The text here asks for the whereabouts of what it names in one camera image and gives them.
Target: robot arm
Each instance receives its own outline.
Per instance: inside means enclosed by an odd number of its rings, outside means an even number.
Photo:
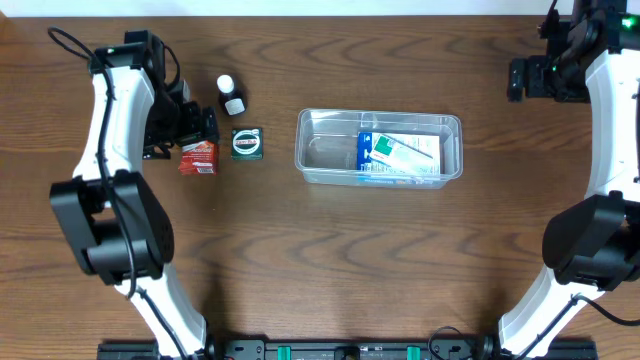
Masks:
[[[109,64],[106,71],[114,94],[104,154],[109,185],[135,258],[136,293],[130,300],[156,336],[161,356],[204,356],[207,324],[191,305],[170,263],[174,248],[171,223],[142,177],[142,159],[166,157],[164,150],[174,143],[215,141],[217,127],[213,109],[200,115],[197,104],[188,102],[184,81],[172,88],[165,85],[164,48],[150,32],[136,31],[126,33],[123,45],[96,50],[96,57]],[[112,204],[100,182],[96,158],[108,85],[97,64],[90,64],[90,72],[95,104],[87,145],[73,180],[53,184],[50,200],[85,273],[97,274],[106,285],[127,294],[132,269],[119,219],[98,221],[93,217]],[[157,155],[155,147],[165,149]]]
[[[593,147],[585,200],[550,221],[545,266],[499,321],[502,353],[544,356],[586,305],[574,300],[577,295],[595,300],[638,278],[640,29],[629,10],[638,1],[623,3],[576,1],[569,22],[559,20],[554,1],[540,27],[547,55],[512,62],[511,101],[521,100],[524,88],[527,97],[591,102]]]

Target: wooden table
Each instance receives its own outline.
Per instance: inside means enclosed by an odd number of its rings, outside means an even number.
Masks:
[[[0,357],[95,357],[104,339],[149,339],[137,312],[85,276],[49,206],[70,178],[93,107],[85,64],[58,25],[95,48],[150,28],[202,105],[236,74],[250,109],[220,114],[221,173],[183,177],[180,156],[144,175],[171,218],[174,263],[217,333],[271,339],[481,333],[542,266],[549,219],[589,179],[588,105],[505,97],[510,60],[544,52],[541,17],[6,19],[0,37]],[[173,76],[169,65],[168,76]],[[293,165],[307,107],[455,114],[464,173],[438,191],[309,185]],[[264,129],[265,158],[230,159],[232,126]],[[599,302],[640,317],[640,286]],[[563,332],[605,359],[636,358],[638,330],[591,309]]]

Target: white bottle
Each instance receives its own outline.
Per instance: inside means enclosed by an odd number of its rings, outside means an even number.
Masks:
[[[237,86],[235,86],[231,76],[220,76],[218,78],[218,89],[220,89],[218,101],[227,115],[238,115],[247,110],[247,103],[244,99],[244,94],[237,88]]]

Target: small red box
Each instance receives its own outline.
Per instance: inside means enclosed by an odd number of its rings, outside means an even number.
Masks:
[[[182,175],[218,174],[218,145],[209,141],[182,147],[180,162]]]

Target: plastic container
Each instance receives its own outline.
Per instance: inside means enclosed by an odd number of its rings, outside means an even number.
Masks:
[[[441,174],[415,176],[356,170],[358,134],[438,135]],[[298,116],[295,164],[310,183],[439,189],[462,174],[462,127],[453,115],[305,109]]]

